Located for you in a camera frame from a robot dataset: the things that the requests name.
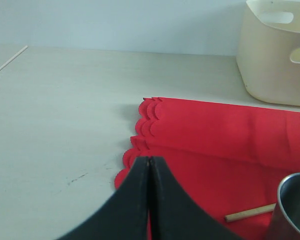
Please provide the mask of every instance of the folded fabric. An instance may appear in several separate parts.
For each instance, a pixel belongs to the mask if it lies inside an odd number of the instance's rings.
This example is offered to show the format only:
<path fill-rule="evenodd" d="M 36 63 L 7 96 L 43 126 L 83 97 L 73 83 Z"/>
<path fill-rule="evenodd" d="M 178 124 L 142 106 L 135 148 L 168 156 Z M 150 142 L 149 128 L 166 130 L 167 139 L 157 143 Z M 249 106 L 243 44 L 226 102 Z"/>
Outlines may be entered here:
<path fill-rule="evenodd" d="M 162 156 L 192 199 L 248 240 L 261 240 L 266 213 L 232 223 L 224 216 L 276 202 L 285 176 L 300 172 L 300 112 L 147 98 L 115 187 L 137 156 Z"/>

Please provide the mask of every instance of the wooden stick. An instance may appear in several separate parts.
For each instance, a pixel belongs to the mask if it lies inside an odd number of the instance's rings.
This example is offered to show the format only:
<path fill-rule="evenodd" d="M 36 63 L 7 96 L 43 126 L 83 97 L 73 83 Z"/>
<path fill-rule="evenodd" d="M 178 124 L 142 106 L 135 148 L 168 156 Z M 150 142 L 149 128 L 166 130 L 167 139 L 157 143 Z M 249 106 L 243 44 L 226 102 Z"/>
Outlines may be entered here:
<path fill-rule="evenodd" d="M 275 206 L 276 206 L 276 204 L 273 203 L 273 204 L 270 204 L 270 205 L 261 206 L 261 207 L 257 207 L 257 208 L 254 208 L 254 209 L 233 213 L 233 214 L 230 214 L 230 215 L 226 215 L 224 217 L 224 219 L 227 223 L 237 221 L 237 220 L 240 220 L 240 219 L 246 219 L 246 218 L 256 216 L 256 215 L 259 215 L 259 214 L 265 214 L 265 213 L 272 212 L 275 209 Z"/>
<path fill-rule="evenodd" d="M 16 57 L 18 57 L 24 50 L 26 50 L 28 48 L 28 46 L 24 46 L 20 51 L 18 51 L 15 55 L 13 55 L 8 61 L 6 61 L 1 67 L 0 67 L 0 71 L 7 66 L 9 63 L 11 63 Z"/>

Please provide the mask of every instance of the cup rim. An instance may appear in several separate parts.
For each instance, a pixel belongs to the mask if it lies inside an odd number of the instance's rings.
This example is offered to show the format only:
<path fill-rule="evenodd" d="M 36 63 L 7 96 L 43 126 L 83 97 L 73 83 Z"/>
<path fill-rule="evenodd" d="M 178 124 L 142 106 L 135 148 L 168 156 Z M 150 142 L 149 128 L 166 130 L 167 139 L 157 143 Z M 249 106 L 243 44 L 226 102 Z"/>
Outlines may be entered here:
<path fill-rule="evenodd" d="M 300 234 L 300 229 L 297 228 L 297 226 L 291 221 L 290 217 L 287 215 L 287 213 L 286 213 L 286 211 L 284 209 L 284 206 L 282 205 L 281 194 L 280 194 L 280 191 L 281 191 L 283 185 L 286 183 L 286 181 L 288 181 L 289 179 L 294 178 L 296 176 L 300 176 L 300 172 L 290 174 L 290 175 L 286 176 L 284 179 L 281 180 L 281 182 L 280 182 L 280 184 L 279 184 L 279 186 L 277 188 L 277 193 L 276 193 L 277 196 L 276 197 L 277 197 L 277 204 L 279 205 L 280 210 L 281 210 L 284 218 L 296 230 L 296 232 Z"/>

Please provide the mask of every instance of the red cloth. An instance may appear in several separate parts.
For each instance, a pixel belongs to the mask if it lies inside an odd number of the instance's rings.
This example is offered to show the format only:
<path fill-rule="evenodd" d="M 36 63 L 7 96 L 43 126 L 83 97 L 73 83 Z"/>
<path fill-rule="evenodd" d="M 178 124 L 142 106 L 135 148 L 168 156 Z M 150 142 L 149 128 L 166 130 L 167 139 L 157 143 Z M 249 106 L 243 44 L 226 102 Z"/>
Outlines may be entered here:
<path fill-rule="evenodd" d="M 277 187 L 300 172 L 300 112 L 148 98 L 115 178 L 118 188 L 137 156 L 162 156 L 190 197 L 247 240 L 261 240 L 271 213 L 226 223 L 224 216 L 275 203 Z"/>

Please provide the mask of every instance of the white wall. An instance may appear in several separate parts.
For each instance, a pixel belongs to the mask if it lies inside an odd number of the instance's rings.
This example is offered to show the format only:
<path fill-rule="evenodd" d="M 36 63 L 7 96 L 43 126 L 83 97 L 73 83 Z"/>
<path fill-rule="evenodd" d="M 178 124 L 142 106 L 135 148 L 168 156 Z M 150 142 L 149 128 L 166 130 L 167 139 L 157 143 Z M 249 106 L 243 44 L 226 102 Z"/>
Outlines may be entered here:
<path fill-rule="evenodd" d="M 245 0 L 0 0 L 0 43 L 235 55 Z"/>

